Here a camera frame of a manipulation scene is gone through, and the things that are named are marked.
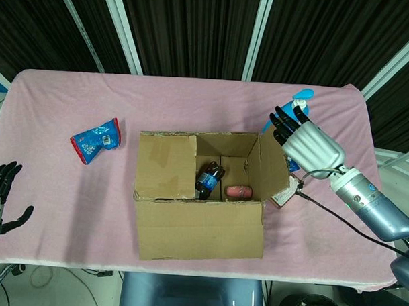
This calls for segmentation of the right silver and black robot hand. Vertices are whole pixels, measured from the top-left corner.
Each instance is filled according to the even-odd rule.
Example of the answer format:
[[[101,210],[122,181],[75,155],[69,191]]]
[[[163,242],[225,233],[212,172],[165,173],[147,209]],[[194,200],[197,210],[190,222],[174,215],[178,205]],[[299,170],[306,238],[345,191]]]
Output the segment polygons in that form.
[[[269,116],[275,128],[273,137],[285,154],[315,179],[346,173],[346,154],[340,144],[314,124],[300,107],[295,107],[293,113],[294,118],[277,106]]]

